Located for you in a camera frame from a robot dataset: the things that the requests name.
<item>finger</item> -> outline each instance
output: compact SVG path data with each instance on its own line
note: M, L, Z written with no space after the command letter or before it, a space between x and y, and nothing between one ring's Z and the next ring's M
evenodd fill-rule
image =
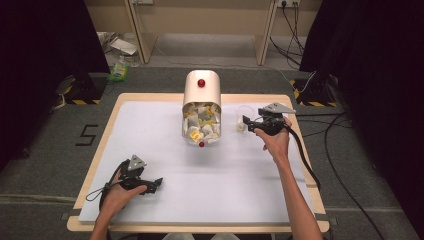
M114 181L118 181L119 180L119 175L121 174L121 169L119 169L117 172L116 172L116 174L115 174L115 176L113 176L113 180Z
M286 122L287 126L289 126L289 127L292 126L292 122L290 121L290 119L288 117L284 117L284 121Z
M138 186L136 188L133 188L133 189L129 190L128 192L130 192L132 196L136 196L136 195L138 195L140 193L143 193L146 190L147 190L147 186L146 185L141 185L141 186Z
M259 136L262 139L264 139L264 137L267 136L267 134L260 128L255 128L253 131L256 133L257 136Z

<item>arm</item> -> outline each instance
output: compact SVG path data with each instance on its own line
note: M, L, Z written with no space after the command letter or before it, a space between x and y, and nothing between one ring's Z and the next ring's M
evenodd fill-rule
M291 126L290 120L287 118L284 119L286 123ZM284 190L284 198L287 204L293 238L296 240L322 239L318 223L306 204L290 167L288 158L288 131L283 129L275 136L269 136L258 128L254 131L265 143L263 150L269 151L277 165Z
M119 184L113 185L104 202L99 216L96 219L90 240L105 240L110 221L134 196L147 190L146 186L139 186L131 190L125 190Z

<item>transparent container opening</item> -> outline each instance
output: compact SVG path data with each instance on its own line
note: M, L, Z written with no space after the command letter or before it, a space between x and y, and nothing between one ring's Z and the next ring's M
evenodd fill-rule
M182 136L193 146L206 147L218 143L221 139L221 107L213 102L184 105Z

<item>right hand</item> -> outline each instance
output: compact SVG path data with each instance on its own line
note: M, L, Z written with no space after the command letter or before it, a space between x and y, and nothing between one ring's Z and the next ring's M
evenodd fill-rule
M292 123L287 117L284 117L284 121L291 127ZM265 143L263 150L268 150L277 165L280 166L280 164L284 164L286 161L288 163L288 145L290 138L287 129L283 128L275 136L270 136L259 128L255 128L254 132L257 136L262 138Z

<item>red knob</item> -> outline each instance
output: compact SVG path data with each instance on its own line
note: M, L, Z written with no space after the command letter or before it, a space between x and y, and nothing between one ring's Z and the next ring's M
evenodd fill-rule
M205 84L206 84L206 82L203 79L199 79L199 81L197 81L197 86L199 86L199 87L204 87Z

